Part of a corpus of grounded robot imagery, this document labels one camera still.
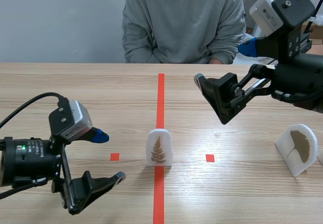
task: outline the wood grain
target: wood grain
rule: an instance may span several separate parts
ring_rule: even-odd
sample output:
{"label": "wood grain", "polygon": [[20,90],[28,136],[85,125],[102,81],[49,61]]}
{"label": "wood grain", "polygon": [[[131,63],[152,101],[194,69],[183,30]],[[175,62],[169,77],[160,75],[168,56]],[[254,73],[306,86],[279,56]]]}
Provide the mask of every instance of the wood grain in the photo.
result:
{"label": "wood grain", "polygon": [[[80,215],[61,207],[50,185],[0,201],[0,223],[152,223],[154,169],[145,144],[155,128],[158,73],[166,75],[165,128],[173,137],[174,165],[165,170],[165,223],[321,223],[323,166],[317,161],[293,178],[274,142],[291,124],[311,127],[322,148],[322,115],[271,99],[251,101],[223,126],[196,88],[197,73],[241,79],[248,66],[0,64],[0,118],[30,98],[56,91],[77,99],[107,144],[75,142],[67,148],[74,178],[124,171],[126,180]],[[56,100],[41,100],[16,116],[0,137],[49,137]],[[110,153],[120,161],[111,162]],[[214,154],[215,163],[205,155]]]}

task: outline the black cable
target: black cable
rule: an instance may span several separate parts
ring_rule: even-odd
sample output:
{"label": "black cable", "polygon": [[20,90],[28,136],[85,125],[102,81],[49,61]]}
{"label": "black cable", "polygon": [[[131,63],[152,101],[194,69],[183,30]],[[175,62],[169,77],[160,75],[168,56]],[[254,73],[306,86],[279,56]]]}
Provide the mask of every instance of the black cable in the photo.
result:
{"label": "black cable", "polygon": [[279,100],[282,102],[290,103],[290,104],[295,104],[295,103],[304,103],[308,101],[314,101],[317,100],[321,97],[323,97],[323,90],[315,92],[313,94],[308,94],[306,96],[302,97],[297,97],[297,96],[292,96],[292,97],[285,97],[285,96],[279,96]]}
{"label": "black cable", "polygon": [[7,118],[5,118],[1,123],[0,123],[0,129],[8,122],[10,121],[16,114],[18,114],[20,111],[22,111],[24,108],[26,108],[27,106],[29,106],[30,104],[34,103],[37,100],[40,100],[42,98],[48,97],[48,96],[54,96],[57,97],[59,100],[63,99],[64,97],[61,96],[60,94],[57,93],[44,93],[44,94],[40,94],[34,98],[32,98],[31,100],[27,101],[26,103],[24,103],[22,106],[20,106],[19,108],[17,108],[14,112],[12,112],[9,116],[7,116]]}
{"label": "black cable", "polygon": [[[313,17],[315,17],[318,14],[318,11],[320,10],[322,4],[323,4],[323,0],[320,0],[318,2],[318,5],[317,5],[316,9],[315,9],[315,12],[313,14]],[[305,28],[304,34],[307,34],[309,32],[309,30],[311,29],[312,24],[313,24],[312,21],[308,22],[308,24],[307,24],[307,26]]]}
{"label": "black cable", "polygon": [[40,181],[40,182],[35,182],[35,183],[30,183],[28,185],[24,185],[24,186],[20,186],[20,187],[17,187],[15,189],[11,189],[11,190],[8,190],[8,191],[5,191],[3,193],[0,194],[0,200],[2,199],[5,199],[13,194],[16,194],[18,192],[21,192],[21,191],[24,191],[24,190],[28,190],[28,189],[31,189],[33,187],[38,187],[38,186],[43,186],[43,185],[46,185],[48,183],[48,180],[45,179],[43,181]]}

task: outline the screw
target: screw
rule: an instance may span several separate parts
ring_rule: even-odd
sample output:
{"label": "screw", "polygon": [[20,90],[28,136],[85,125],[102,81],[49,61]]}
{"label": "screw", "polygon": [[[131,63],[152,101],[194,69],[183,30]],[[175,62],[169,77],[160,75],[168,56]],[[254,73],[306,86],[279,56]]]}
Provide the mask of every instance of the screw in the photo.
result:
{"label": "screw", "polygon": [[234,90],[234,95],[236,97],[240,96],[242,94],[242,89],[240,87],[237,87],[235,90]]}
{"label": "screw", "polygon": [[288,8],[292,5],[292,3],[290,1],[286,1],[284,4],[283,4],[283,7],[285,8]]}

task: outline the gray hoodie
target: gray hoodie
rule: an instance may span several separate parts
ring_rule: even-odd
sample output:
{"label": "gray hoodie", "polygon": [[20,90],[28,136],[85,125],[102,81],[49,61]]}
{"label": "gray hoodie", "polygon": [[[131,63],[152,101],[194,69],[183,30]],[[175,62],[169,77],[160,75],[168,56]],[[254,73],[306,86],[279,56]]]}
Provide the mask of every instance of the gray hoodie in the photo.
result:
{"label": "gray hoodie", "polygon": [[243,0],[126,0],[128,63],[231,64],[245,32]]}

